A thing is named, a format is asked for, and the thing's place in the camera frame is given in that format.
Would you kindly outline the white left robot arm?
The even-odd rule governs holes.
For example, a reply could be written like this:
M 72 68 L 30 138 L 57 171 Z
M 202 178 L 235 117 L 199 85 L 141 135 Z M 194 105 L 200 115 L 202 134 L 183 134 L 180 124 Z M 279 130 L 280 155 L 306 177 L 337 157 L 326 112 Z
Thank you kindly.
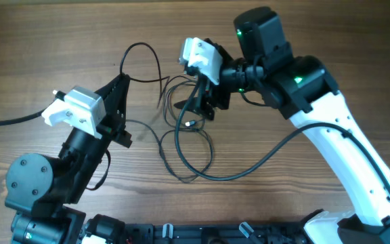
M 75 86 L 54 92 L 42 112 L 46 124 L 67 123 L 72 131 L 56 157 L 28 153 L 9 167 L 5 206 L 15 210 L 12 243 L 76 243 L 85 213 L 71 209 L 115 142 L 131 146 L 126 131 L 130 78 L 121 73 L 97 91 Z

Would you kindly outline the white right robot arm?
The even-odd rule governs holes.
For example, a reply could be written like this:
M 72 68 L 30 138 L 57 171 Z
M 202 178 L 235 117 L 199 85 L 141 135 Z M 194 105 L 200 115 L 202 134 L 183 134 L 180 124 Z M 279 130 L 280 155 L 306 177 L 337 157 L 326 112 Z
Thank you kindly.
M 313 56 L 294 56 L 279 15 L 269 7 L 234 19 L 243 56 L 187 38 L 179 63 L 197 77 L 182 112 L 213 120 L 232 93 L 257 92 L 318 149 L 346 190 L 351 211 L 315 211 L 303 223 L 313 243 L 390 243 L 390 169 L 353 118 L 337 82 Z

